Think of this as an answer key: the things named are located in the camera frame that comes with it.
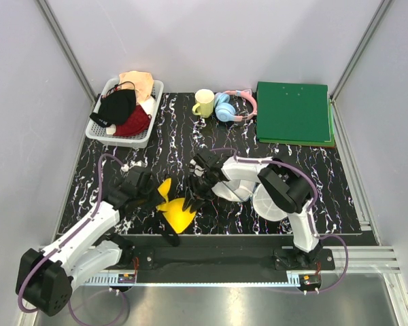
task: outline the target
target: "green folder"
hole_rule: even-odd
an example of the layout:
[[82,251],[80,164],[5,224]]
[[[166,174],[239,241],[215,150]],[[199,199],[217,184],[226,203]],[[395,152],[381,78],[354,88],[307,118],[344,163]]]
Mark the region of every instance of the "green folder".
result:
[[260,142],[335,146],[328,86],[260,81],[257,103]]

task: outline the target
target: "gray basket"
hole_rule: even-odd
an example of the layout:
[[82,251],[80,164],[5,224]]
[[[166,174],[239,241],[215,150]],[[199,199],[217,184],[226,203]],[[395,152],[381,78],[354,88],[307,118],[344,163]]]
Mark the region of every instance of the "gray basket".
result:
[[[120,78],[112,78],[110,79],[101,93],[101,95],[106,95],[107,91],[114,87],[115,85],[119,84]],[[132,148],[144,148],[147,146],[148,141],[150,140],[151,130],[154,125],[154,120],[156,119],[158,107],[160,105],[160,100],[162,99],[163,93],[163,83],[159,80],[154,80],[154,85],[152,86],[152,93],[151,95],[156,99],[154,113],[151,118],[150,126],[147,130],[137,134],[136,136],[132,137],[117,137],[114,135],[106,134],[106,129],[100,127],[98,124],[89,120],[89,123],[86,127],[86,137],[90,139],[96,139],[100,143],[104,145],[111,145],[111,146],[123,146],[123,147],[132,147]],[[100,108],[100,98],[95,105],[94,112],[98,112]]]

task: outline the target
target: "mug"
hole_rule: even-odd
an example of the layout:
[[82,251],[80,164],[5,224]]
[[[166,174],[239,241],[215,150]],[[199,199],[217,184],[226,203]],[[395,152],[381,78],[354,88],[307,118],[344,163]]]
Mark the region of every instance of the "mug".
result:
[[199,90],[195,93],[195,102],[192,113],[201,117],[209,117],[213,113],[215,94],[211,90]]

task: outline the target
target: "pink headphones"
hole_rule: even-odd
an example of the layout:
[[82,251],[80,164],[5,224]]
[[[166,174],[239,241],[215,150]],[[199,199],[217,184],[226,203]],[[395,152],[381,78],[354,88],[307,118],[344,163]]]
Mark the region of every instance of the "pink headphones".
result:
[[[248,115],[235,115],[236,114],[236,109],[228,103],[230,101],[230,95],[237,95],[248,102],[251,103],[252,105],[252,113]],[[222,122],[228,122],[228,121],[235,121],[235,122],[240,122],[240,121],[248,121],[252,119],[255,115],[257,115],[257,102],[252,97],[252,91],[251,90],[227,90],[223,93],[217,93],[215,97],[215,112],[216,112],[216,117],[222,121]]]

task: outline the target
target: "blue ear cup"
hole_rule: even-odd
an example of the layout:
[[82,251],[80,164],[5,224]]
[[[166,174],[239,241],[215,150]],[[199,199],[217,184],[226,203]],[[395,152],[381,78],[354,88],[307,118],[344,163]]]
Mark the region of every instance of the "blue ear cup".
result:
[[222,122],[234,121],[236,109],[229,103],[220,103],[215,109],[216,117]]
[[215,95],[215,107],[221,103],[228,103],[230,101],[230,96],[225,93],[217,93]]

